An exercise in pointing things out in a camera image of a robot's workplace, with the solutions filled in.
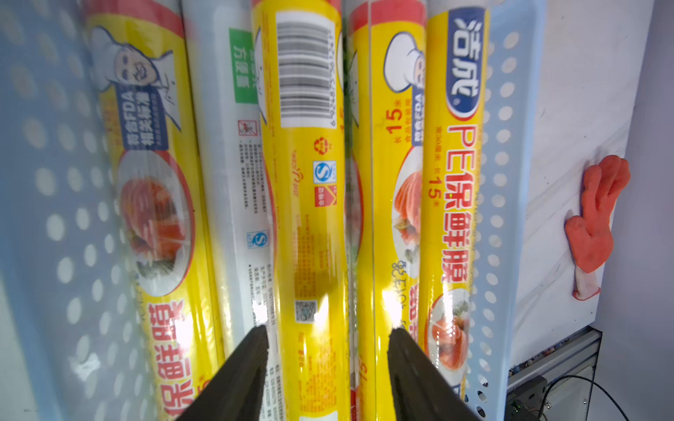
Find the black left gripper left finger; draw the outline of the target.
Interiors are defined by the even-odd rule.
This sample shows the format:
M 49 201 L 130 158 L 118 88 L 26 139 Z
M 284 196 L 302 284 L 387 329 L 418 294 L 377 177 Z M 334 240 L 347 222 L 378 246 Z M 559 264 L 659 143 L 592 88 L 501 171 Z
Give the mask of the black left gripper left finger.
M 269 341 L 265 326 L 251 329 L 178 421 L 258 420 Z

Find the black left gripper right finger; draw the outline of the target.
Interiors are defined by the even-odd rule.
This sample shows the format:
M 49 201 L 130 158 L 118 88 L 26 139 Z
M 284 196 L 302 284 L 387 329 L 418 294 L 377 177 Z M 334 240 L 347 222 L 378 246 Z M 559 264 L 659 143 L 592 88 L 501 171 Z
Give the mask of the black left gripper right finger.
M 479 421 L 408 331 L 391 331 L 387 356 L 396 419 Z

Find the yellow plastic wrap roll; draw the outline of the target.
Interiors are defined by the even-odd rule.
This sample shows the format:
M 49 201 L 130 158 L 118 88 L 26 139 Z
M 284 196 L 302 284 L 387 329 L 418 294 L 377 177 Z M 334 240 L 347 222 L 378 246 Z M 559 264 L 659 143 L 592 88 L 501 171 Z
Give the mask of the yellow plastic wrap roll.
M 224 361 L 184 21 L 177 1 L 87 1 L 123 237 L 162 420 Z

